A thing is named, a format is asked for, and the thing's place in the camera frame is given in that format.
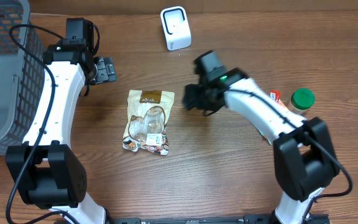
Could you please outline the brown snack bag red label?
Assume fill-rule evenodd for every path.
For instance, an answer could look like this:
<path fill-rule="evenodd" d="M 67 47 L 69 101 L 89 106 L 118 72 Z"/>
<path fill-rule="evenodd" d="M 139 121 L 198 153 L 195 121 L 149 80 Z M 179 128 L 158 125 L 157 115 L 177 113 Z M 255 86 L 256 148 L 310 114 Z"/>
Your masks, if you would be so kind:
<path fill-rule="evenodd" d="M 166 156 L 169 152 L 166 129 L 174 98 L 170 91 L 130 90 L 122 148 Z"/>

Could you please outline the red stick packet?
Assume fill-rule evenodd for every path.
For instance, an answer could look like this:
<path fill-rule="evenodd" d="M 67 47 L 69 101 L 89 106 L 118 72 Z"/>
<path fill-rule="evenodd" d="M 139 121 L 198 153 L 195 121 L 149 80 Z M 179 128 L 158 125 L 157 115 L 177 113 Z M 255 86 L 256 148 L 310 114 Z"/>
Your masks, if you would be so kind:
<path fill-rule="evenodd" d="M 279 105 L 285 107 L 284 102 L 281 100 L 281 92 L 280 92 L 280 91 L 278 91 L 278 90 L 271 90 L 271 92 L 270 92 L 270 98 L 271 98 L 274 102 L 276 102 L 276 103 L 278 103 Z"/>

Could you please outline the teal tissue pack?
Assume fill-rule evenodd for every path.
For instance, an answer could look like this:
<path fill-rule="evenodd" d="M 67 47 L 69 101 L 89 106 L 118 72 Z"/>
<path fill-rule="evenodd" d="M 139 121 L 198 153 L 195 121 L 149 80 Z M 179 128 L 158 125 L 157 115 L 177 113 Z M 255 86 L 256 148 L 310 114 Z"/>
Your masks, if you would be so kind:
<path fill-rule="evenodd" d="M 265 135 L 261 130 L 258 129 L 258 131 L 259 131 L 260 135 L 263 137 L 263 139 L 266 140 L 269 145 L 272 145 L 272 143 L 271 143 L 270 140 L 266 137 L 266 135 Z"/>

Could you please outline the green lid jar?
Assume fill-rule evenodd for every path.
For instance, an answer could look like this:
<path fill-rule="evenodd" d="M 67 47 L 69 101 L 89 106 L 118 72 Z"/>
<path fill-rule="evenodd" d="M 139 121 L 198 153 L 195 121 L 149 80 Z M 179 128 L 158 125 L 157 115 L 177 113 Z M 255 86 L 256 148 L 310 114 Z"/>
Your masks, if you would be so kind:
<path fill-rule="evenodd" d="M 314 105 L 314 102 L 315 96 L 311 90 L 299 88 L 291 95 L 287 108 L 295 114 L 302 115 Z"/>

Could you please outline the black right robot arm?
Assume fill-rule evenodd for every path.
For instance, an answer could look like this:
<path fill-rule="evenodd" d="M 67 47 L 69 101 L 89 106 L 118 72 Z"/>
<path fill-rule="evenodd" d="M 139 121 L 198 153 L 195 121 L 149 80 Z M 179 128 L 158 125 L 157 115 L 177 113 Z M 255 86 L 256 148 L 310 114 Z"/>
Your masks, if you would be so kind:
<path fill-rule="evenodd" d="M 313 202 L 339 174 L 328 128 L 284 109 L 238 68 L 227 70 L 212 50 L 194 61 L 197 84 L 185 87 L 184 107 L 210 116 L 223 106 L 245 117 L 273 146 L 275 176 L 283 190 L 270 214 L 245 215 L 245 223 L 329 223 L 312 215 Z"/>

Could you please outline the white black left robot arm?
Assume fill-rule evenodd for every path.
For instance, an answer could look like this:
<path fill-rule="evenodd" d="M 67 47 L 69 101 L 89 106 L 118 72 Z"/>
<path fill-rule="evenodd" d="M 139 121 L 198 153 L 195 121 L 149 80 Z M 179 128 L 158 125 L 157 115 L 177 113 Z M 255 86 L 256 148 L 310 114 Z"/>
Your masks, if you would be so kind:
<path fill-rule="evenodd" d="M 37 62 L 44 85 L 34 120 L 19 146 L 6 151 L 13 195 L 60 215 L 67 223 L 112 223 L 109 211 L 87 191 L 86 170 L 71 150 L 71 127 L 79 96 L 116 80 L 112 60 L 97 56 L 100 33 L 84 18 L 69 18 L 66 34 Z"/>

